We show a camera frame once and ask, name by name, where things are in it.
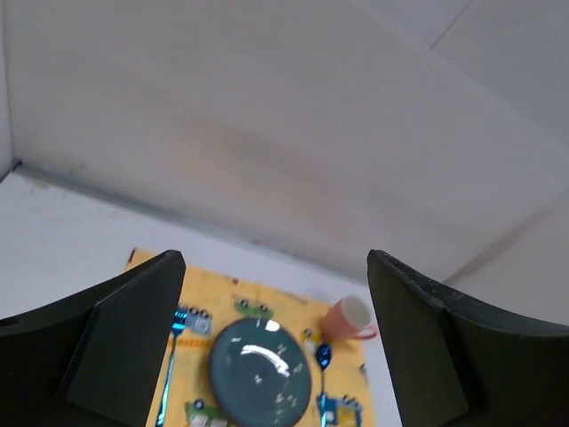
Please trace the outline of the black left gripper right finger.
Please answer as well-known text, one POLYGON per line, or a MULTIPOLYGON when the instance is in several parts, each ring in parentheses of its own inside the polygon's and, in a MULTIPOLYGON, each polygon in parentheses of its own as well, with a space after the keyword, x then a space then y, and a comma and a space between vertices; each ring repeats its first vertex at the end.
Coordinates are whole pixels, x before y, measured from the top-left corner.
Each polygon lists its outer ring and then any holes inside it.
POLYGON ((482 302, 379 250, 367 277, 403 425, 567 425, 567 326, 482 302))

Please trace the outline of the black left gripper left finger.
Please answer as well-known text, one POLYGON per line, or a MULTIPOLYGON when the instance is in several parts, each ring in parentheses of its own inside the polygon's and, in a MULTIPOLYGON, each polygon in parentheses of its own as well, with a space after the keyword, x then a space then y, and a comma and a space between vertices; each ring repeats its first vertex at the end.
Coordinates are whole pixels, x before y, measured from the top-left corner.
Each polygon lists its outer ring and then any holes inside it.
POLYGON ((186 264, 165 251, 1 321, 3 426, 143 426, 186 264))

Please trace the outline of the pink ceramic mug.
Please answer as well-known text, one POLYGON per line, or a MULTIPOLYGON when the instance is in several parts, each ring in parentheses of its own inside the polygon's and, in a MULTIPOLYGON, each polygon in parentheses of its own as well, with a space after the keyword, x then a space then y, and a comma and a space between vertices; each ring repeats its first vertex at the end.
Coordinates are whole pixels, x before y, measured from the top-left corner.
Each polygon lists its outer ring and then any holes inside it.
POLYGON ((379 334, 366 302, 349 294, 337 301, 320 321, 321 335, 328 341, 371 340, 379 334))

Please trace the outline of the yellow cartoon print placemat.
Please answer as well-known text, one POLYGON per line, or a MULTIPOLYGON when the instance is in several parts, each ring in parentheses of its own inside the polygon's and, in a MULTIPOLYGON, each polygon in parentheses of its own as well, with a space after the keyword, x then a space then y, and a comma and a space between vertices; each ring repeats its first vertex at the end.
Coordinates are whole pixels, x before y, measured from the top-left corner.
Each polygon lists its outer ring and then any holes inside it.
MULTIPOLYGON (((187 265, 180 302, 188 305, 187 324, 178 338, 165 425, 228 426, 215 403, 208 379, 208 358, 221 330, 241 318, 275 320, 293 335, 307 357, 312 376, 312 401, 297 423, 320 425, 315 399, 319 370, 314 350, 321 338, 319 323, 327 304, 303 299, 275 288, 231 278, 187 265)), ((155 425, 164 389, 172 339, 164 354, 147 424, 155 425)), ((373 403, 364 374, 365 353, 358 341, 335 342, 333 361, 325 372, 329 404, 326 417, 332 426, 373 426, 373 403)))

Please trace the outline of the blue metal spoon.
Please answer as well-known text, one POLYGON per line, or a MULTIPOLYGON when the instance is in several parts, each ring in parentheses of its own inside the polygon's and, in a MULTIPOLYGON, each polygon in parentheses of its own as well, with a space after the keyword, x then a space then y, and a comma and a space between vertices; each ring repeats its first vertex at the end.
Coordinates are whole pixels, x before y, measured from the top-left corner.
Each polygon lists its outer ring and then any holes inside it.
POLYGON ((321 375, 321 391, 317 397, 317 407, 320 414, 320 426, 326 427, 327 419, 325 406, 327 402, 327 394, 325 391, 325 370, 330 366, 332 361, 331 345, 327 342, 321 342, 316 348, 315 359, 320 369, 321 375))

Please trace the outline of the teal ceramic plate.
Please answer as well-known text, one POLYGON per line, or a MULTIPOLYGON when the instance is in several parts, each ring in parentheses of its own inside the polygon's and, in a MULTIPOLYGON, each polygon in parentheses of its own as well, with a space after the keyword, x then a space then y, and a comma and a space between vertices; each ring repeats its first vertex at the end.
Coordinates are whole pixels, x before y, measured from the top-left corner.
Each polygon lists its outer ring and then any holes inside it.
POLYGON ((208 374, 215 403, 235 426, 294 426, 311 401, 307 357, 275 320, 242 318, 223 328, 208 374))

